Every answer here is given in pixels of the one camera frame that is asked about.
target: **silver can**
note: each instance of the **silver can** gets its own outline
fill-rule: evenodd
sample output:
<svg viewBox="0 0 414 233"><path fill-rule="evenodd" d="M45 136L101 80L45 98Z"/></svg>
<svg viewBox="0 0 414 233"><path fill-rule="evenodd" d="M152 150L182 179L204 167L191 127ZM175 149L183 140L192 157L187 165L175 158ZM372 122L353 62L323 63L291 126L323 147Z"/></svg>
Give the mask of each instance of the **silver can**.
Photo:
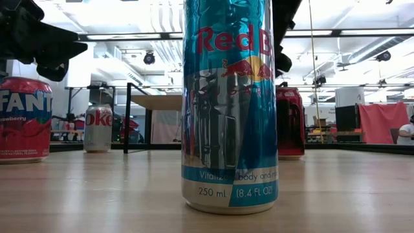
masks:
<svg viewBox="0 0 414 233"><path fill-rule="evenodd" d="M106 152L111 149L113 113L109 106L92 105L86 110L85 139L86 152Z"/></svg>

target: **blue and silver can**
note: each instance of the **blue and silver can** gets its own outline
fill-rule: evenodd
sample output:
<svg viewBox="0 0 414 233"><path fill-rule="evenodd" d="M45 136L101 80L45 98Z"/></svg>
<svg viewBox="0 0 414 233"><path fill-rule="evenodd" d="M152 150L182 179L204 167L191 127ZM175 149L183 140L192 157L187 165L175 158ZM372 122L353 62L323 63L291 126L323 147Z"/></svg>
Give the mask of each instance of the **blue and silver can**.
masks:
<svg viewBox="0 0 414 233"><path fill-rule="evenodd" d="M270 0L186 0L182 194L251 214L278 198Z"/></svg>

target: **person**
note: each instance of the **person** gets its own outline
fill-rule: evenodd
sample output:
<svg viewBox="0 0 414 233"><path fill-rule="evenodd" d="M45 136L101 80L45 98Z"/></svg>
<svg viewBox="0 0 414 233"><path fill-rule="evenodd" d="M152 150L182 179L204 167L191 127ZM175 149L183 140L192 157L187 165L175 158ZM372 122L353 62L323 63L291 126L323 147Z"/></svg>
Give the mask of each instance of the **person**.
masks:
<svg viewBox="0 0 414 233"><path fill-rule="evenodd" d="M398 145L407 145L414 146L414 140L411 138L414 137L414 115L409 118L410 124L401 126L398 131Z"/></svg>

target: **red curtain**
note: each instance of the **red curtain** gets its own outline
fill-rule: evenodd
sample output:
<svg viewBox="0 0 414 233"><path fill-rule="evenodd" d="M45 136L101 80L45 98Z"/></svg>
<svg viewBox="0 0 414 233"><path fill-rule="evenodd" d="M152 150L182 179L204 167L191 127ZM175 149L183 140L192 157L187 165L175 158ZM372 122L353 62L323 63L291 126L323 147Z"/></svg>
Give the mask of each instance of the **red curtain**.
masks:
<svg viewBox="0 0 414 233"><path fill-rule="evenodd" d="M403 103L359 105L359 110L364 142L369 144L393 144L389 130L409 124Z"/></svg>

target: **ceiling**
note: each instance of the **ceiling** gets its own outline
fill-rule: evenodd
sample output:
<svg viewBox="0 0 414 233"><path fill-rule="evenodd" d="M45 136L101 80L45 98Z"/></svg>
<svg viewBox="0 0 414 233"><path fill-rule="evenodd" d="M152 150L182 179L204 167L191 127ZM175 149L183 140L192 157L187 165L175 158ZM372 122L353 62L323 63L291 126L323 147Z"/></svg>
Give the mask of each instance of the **ceiling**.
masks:
<svg viewBox="0 0 414 233"><path fill-rule="evenodd" d="M66 0L35 0L45 11L44 22L82 34L114 34L138 32L182 32L182 0L83 0L67 3ZM396 0L390 5L386 0L311 0L313 29L336 28L408 28L414 26L414 0ZM309 3L303 0L294 21L295 30L311 29ZM414 82L414 39L395 44L388 49L392 59L387 62L366 60L356 65L337 67L346 63L349 55L379 43L383 38L316 38L285 39L283 52L292 59L293 67L276 82L312 84L313 68L317 75L324 74L329 84ZM153 51L155 63L143 62L146 51ZM95 71L93 80L103 80L116 85L140 80L145 85L181 85L181 41L111 41L95 46ZM331 93L332 88L321 88ZM307 101L311 88L301 88ZM402 93L401 89L387 89L389 96ZM154 90L151 94L166 94Z"/></svg>

